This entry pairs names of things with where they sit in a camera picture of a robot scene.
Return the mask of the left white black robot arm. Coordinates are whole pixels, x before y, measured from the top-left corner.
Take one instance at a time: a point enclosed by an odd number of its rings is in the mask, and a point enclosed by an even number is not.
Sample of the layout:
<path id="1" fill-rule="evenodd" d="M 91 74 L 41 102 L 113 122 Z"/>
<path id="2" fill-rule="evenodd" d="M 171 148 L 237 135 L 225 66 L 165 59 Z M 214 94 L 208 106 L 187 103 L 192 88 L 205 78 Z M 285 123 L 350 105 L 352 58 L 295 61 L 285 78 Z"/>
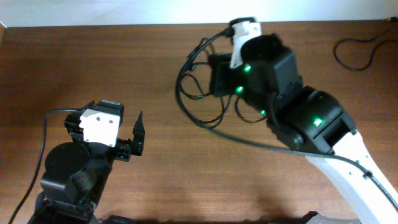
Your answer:
<path id="1" fill-rule="evenodd" d="M 37 196 L 29 223 L 102 223 L 95 216 L 114 161 L 141 156 L 145 129 L 142 116 L 131 139 L 118 138 L 121 109 L 75 110 L 65 118 L 70 142 L 50 150 L 45 158 L 43 189 Z"/>

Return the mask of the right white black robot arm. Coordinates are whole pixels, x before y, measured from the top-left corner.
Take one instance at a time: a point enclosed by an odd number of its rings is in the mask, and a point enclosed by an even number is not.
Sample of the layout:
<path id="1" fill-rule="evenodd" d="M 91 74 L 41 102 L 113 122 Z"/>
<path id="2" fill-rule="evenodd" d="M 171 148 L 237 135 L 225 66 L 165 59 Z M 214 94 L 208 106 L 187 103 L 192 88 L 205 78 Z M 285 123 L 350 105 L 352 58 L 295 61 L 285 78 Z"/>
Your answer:
<path id="1" fill-rule="evenodd" d="M 214 95 L 234 93 L 262 113 L 278 140 L 322 172 L 361 223 L 397 221 L 397 191 L 352 117 L 335 97 L 303 84 L 294 53 L 278 36 L 234 36 L 228 61 L 214 74 Z"/>

